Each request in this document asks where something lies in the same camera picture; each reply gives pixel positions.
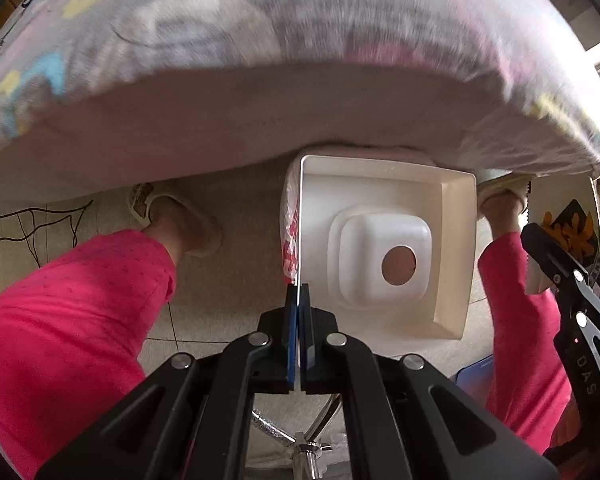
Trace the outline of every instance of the hole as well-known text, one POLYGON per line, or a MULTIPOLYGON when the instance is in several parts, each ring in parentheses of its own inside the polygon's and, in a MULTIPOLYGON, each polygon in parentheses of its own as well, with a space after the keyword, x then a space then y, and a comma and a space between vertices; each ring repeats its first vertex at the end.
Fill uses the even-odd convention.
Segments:
POLYGON ((389 285, 404 285, 416 271, 416 255, 405 246, 396 246, 382 259, 382 277, 389 285))

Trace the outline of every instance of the beige slipper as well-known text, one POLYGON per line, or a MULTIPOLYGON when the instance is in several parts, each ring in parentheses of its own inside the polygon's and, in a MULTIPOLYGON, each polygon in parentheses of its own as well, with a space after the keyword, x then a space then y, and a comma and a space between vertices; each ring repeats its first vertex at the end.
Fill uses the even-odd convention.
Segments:
POLYGON ((205 243, 200 248, 187 251, 187 254, 205 258, 218 251, 220 245, 222 245, 222 229, 218 225, 216 219, 193 205, 191 200, 180 195, 173 187, 165 182, 145 182, 144 184, 136 184, 131 188, 127 205, 133 217, 142 227, 147 227, 151 223, 149 209, 152 202, 159 196, 168 196, 173 198, 176 202, 181 203, 198 218, 198 221, 202 225, 205 243))
POLYGON ((522 209, 525 210, 529 181, 533 178, 534 176, 528 174, 509 173, 478 184, 476 186, 478 219, 484 216, 480 211, 482 204, 484 204, 488 198, 504 191, 510 191, 517 196, 520 199, 520 202, 522 202, 522 209))

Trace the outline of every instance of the white plastic tray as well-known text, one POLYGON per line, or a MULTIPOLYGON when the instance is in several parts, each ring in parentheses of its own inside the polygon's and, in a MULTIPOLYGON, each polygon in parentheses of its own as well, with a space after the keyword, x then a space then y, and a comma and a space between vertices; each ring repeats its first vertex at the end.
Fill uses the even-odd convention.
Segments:
MULTIPOLYGON (((402 262, 401 267, 406 271, 408 263, 402 262)), ((331 224, 327 244, 329 296, 343 308, 384 310, 420 300, 429 286, 430 269, 429 226, 408 211, 354 206, 338 213, 331 224), (395 247, 407 247, 416 261, 413 276, 401 285, 391 285, 382 273, 384 257, 395 247)))
POLYGON ((301 165, 299 211, 299 281, 309 283, 312 305, 336 314, 343 332, 385 355, 400 354, 401 344, 410 338, 462 337, 475 257, 472 174, 406 162, 307 155, 301 165), (335 292, 333 266, 330 287, 330 231, 333 238, 336 217, 350 208, 406 213, 427 223, 430 272, 421 299, 352 310, 335 292))

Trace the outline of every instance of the pink pants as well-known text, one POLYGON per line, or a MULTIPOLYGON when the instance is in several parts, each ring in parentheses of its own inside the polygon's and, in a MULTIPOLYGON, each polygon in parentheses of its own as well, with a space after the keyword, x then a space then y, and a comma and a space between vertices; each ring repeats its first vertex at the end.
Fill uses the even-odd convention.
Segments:
MULTIPOLYGON (((480 258, 495 329, 488 408, 542 452, 570 387, 552 345, 557 305, 524 295, 525 261, 513 234, 480 258)), ((174 288, 163 246, 127 230, 0 294, 0 445, 25 479, 144 380, 136 359, 174 288)))

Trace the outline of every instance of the tiled floor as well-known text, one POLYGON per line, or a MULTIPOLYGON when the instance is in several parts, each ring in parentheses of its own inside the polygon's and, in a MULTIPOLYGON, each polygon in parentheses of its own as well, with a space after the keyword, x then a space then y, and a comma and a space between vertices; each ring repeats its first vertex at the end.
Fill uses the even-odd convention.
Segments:
MULTIPOLYGON (((145 341, 139 361, 151 372, 177 351, 196 357, 222 351, 241 334, 254 330, 258 316, 280 306, 285 286, 280 266, 279 209, 289 158, 222 173, 177 179, 174 186, 215 215, 224 232, 224 243, 215 256, 197 260, 186 256, 178 268, 176 294, 166 304, 145 341)), ((93 198, 80 222, 78 240, 137 227, 126 207, 126 189, 115 189, 49 205, 55 210, 80 207, 93 198)), ((62 218, 47 214, 46 221, 62 218)), ((25 231, 31 220, 22 215, 25 231)), ((36 222, 45 221, 38 213, 36 222)), ((0 221, 0 236, 22 236, 17 218, 0 221)), ((488 225, 478 222, 476 256, 491 240, 488 225)), ((72 232, 68 222, 40 229, 36 249, 41 264, 68 251, 72 232)), ((36 269, 24 242, 0 242, 0 291, 36 269)), ((460 341, 414 342, 446 374, 491 352, 493 329, 484 289, 477 272, 464 337, 460 341)), ((320 399, 306 396, 259 397, 256 406, 291 433, 305 429, 320 409, 320 399)), ((273 452, 266 438, 256 436, 250 457, 273 452)))

